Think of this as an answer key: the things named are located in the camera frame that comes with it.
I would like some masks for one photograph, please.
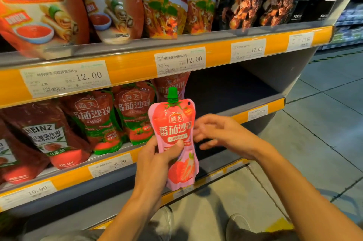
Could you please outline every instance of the forearm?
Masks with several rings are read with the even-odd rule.
[[[302,241],[363,240],[363,231],[320,195],[271,145],[261,151],[256,159],[270,179]]]
[[[149,220],[149,207],[131,197],[98,241],[135,241]]]

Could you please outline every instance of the floor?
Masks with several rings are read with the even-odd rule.
[[[261,137],[354,222],[363,221],[363,47],[315,55],[286,102]],[[170,207],[175,241],[224,240],[233,213],[253,232],[292,228],[255,162]]]

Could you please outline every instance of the green spout cap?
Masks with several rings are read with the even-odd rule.
[[[178,89],[176,87],[169,87],[168,90],[168,103],[176,103],[179,101]]]

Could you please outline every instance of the white price tag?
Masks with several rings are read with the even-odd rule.
[[[310,48],[314,39],[314,32],[290,35],[286,52]]]
[[[157,64],[157,76],[189,72],[206,67],[206,48],[199,47],[154,54]]]
[[[177,199],[177,198],[179,198],[179,197],[183,196],[184,194],[187,194],[187,193],[189,193],[189,192],[193,191],[193,189],[194,189],[194,186],[193,186],[193,185],[190,185],[190,186],[188,186],[188,187],[186,187],[186,188],[183,188],[182,190],[180,190],[180,191],[178,191],[178,192],[174,193],[174,194],[173,194],[173,198],[174,198],[174,199]]]
[[[231,43],[230,63],[260,58],[265,55],[266,39]]]
[[[20,69],[33,98],[111,86],[104,60]]]
[[[57,192],[57,189],[54,187],[52,181],[45,181],[1,196],[0,208],[6,211],[55,192]]]
[[[234,164],[234,165],[232,165],[230,167],[227,167],[227,173],[229,173],[229,172],[231,172],[233,170],[236,170],[237,168],[239,168],[241,166],[243,166],[243,162],[242,161],[240,161],[237,164]]]
[[[93,178],[101,176],[103,174],[109,173],[114,170],[118,170],[121,167],[125,167],[127,165],[133,164],[133,159],[131,158],[131,154],[127,153],[107,161],[99,162],[94,165],[89,165],[88,169]]]
[[[211,176],[208,176],[207,179],[206,179],[206,182],[209,183],[211,181],[213,181],[214,179],[217,179],[219,177],[222,177],[224,174],[223,170],[211,175]]]
[[[252,111],[248,111],[248,121],[257,119],[267,114],[269,114],[269,105],[261,106]]]

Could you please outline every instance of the gray shoe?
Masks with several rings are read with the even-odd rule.
[[[174,226],[174,216],[171,208],[168,206],[160,208],[150,219],[148,226],[153,228],[160,241],[169,241]]]
[[[249,232],[251,228],[247,220],[240,214],[235,213],[229,217],[226,227],[226,241],[234,241],[239,239],[242,231]]]

